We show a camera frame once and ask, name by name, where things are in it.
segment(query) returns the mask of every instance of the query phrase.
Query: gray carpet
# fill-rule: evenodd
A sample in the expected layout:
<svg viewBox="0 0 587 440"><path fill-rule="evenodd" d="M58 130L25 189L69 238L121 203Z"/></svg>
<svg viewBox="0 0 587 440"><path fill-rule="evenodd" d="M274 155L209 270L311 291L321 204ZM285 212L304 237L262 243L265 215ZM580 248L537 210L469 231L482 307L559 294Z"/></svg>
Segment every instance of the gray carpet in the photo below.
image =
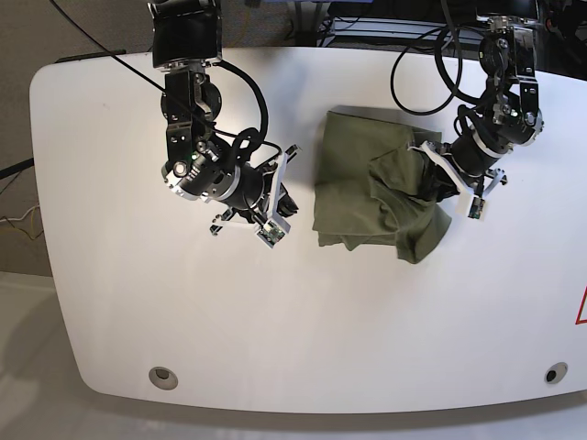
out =
<svg viewBox="0 0 587 440"><path fill-rule="evenodd" d="M55 60L96 52L51 7L48 0L0 2L0 169L32 156L28 87L35 72ZM144 52L152 42L147 4L140 0L61 0L60 5L111 50ZM224 0L224 42L233 46L281 46L289 30L283 3L249 9L243 0ZM0 181L0 191L9 180ZM0 216L20 217L38 202L34 169L0 195ZM30 228L30 223L22 224ZM40 215L35 229L42 228ZM27 236L0 225L0 271L50 275L44 237Z"/></svg>

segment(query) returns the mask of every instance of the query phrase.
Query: red warning sign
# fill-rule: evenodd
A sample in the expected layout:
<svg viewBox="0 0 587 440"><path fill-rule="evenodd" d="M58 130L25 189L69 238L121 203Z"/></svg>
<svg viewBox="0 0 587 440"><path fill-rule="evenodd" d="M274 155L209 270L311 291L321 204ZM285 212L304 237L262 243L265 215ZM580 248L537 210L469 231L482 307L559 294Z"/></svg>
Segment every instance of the red warning sign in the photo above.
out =
<svg viewBox="0 0 587 440"><path fill-rule="evenodd" d="M577 322L576 325L579 324L587 324L587 307L585 307L585 302L587 301L587 289L585 289L585 294L583 295L583 301L581 302L581 309L579 309L579 314L577 315Z"/></svg>

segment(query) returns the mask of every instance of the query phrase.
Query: circular hole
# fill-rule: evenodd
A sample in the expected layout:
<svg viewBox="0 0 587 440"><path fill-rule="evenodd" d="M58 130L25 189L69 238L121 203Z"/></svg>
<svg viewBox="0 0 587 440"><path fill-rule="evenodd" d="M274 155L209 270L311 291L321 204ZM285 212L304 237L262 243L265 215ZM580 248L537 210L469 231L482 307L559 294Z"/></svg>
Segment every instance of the circular hole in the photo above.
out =
<svg viewBox="0 0 587 440"><path fill-rule="evenodd" d="M149 380L160 390L171 391L177 388L177 376L168 368L155 367L149 372Z"/></svg>
<svg viewBox="0 0 587 440"><path fill-rule="evenodd" d="M544 376L544 381L548 385L556 385L565 378L568 371L569 366L564 362L559 362L547 370L547 373Z"/></svg>

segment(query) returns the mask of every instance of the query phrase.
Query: olive green cloth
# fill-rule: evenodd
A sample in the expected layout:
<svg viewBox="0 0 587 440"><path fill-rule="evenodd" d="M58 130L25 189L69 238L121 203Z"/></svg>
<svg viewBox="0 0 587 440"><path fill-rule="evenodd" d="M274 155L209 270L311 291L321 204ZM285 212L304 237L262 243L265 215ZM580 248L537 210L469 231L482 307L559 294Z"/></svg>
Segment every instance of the olive green cloth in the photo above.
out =
<svg viewBox="0 0 587 440"><path fill-rule="evenodd" d="M407 147L440 138L329 112L316 178L319 246L396 246L397 257L414 264L432 252L450 217L436 203L433 164Z"/></svg>

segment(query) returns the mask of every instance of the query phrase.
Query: white table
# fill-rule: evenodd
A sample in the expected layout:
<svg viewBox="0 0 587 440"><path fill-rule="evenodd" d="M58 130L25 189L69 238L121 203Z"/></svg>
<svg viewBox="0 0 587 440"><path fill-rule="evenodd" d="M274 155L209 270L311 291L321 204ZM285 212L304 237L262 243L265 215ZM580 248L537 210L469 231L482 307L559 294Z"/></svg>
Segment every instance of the white table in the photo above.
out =
<svg viewBox="0 0 587 440"><path fill-rule="evenodd" d="M430 118L394 110L396 54L350 49L234 49L226 59L265 93L268 139L304 148L286 184L300 213L273 251L253 235L208 232L224 206L189 203L163 184L160 93L109 59L43 69L31 85L39 197L61 308L83 379L108 394L285 413L411 412L519 401L587 389L582 135L587 84L539 74L544 133L500 162L485 222L453 215L421 264L393 247L319 248L315 146L328 110L444 130L457 102ZM150 55L126 60L150 77ZM449 71L456 62L447 60ZM252 93L210 70L218 119L258 124ZM465 63L464 91L485 76ZM428 109L448 91L432 58L398 72L404 102ZM261 151L260 156L267 154ZM444 206L452 213L455 201ZM558 362L561 383L545 382ZM179 378L154 387L150 369Z"/></svg>

